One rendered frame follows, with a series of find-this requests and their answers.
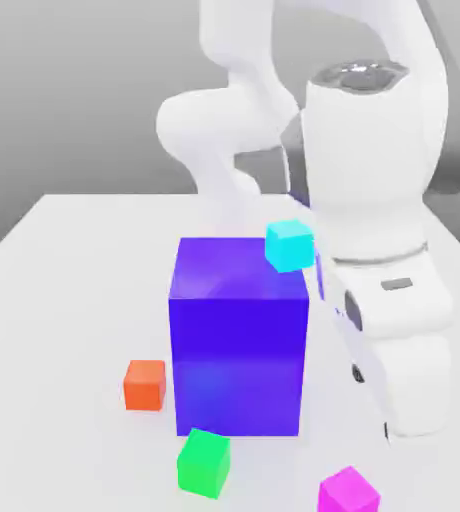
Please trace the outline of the small magenta cube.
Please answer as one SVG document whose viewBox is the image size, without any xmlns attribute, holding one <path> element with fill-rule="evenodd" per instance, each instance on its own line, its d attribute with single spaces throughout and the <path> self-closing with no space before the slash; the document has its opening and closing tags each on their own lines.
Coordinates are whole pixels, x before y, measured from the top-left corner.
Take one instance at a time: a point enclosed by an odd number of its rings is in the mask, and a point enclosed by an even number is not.
<svg viewBox="0 0 460 512">
<path fill-rule="evenodd" d="M 378 512 L 381 496 L 352 466 L 324 479 L 317 512 Z"/>
</svg>

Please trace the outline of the large purple box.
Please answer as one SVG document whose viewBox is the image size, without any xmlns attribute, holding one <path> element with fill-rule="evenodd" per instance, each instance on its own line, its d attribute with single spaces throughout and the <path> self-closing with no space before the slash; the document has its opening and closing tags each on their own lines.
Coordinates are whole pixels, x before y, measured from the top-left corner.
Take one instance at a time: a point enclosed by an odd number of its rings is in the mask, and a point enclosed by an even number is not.
<svg viewBox="0 0 460 512">
<path fill-rule="evenodd" d="M 176 429 L 299 432 L 309 294 L 262 238 L 181 238 L 168 298 Z"/>
</svg>

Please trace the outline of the small cyan cube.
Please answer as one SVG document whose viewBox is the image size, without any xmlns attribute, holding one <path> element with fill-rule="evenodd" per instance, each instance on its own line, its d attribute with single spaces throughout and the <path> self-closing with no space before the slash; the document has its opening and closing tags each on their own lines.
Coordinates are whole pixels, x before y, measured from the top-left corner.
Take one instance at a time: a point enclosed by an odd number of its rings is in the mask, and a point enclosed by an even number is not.
<svg viewBox="0 0 460 512">
<path fill-rule="evenodd" d="M 311 267 L 315 262 L 314 234 L 297 219 L 269 223 L 265 257 L 279 273 Z"/>
</svg>

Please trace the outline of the small green cube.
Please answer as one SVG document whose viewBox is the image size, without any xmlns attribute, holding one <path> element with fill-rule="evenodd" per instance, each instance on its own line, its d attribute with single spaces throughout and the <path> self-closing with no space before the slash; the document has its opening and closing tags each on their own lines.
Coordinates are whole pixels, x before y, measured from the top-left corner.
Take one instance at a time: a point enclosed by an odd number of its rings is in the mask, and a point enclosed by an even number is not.
<svg viewBox="0 0 460 512">
<path fill-rule="evenodd" d="M 217 499 L 231 462 L 228 437 L 193 428 L 177 458 L 178 486 L 184 491 Z"/>
</svg>

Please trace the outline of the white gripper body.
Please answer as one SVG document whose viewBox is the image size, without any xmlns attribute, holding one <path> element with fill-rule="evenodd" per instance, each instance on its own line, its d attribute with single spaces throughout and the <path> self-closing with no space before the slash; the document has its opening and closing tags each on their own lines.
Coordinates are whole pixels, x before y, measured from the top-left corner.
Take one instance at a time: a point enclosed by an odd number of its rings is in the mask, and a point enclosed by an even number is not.
<svg viewBox="0 0 460 512">
<path fill-rule="evenodd" d="M 353 367 L 382 414 L 385 437 L 420 438 L 441 431 L 449 417 L 451 350 L 443 334 L 452 299 L 411 285 L 352 289 L 336 278 L 326 301 Z"/>
</svg>

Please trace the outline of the small orange cube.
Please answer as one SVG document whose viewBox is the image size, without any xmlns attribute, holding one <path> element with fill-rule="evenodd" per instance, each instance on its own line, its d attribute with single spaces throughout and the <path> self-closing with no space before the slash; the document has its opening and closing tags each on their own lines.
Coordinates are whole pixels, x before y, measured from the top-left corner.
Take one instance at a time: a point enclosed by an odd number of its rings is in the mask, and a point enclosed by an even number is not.
<svg viewBox="0 0 460 512">
<path fill-rule="evenodd" d="M 166 392 L 165 362 L 131 360 L 123 389 L 127 410 L 160 411 Z"/>
</svg>

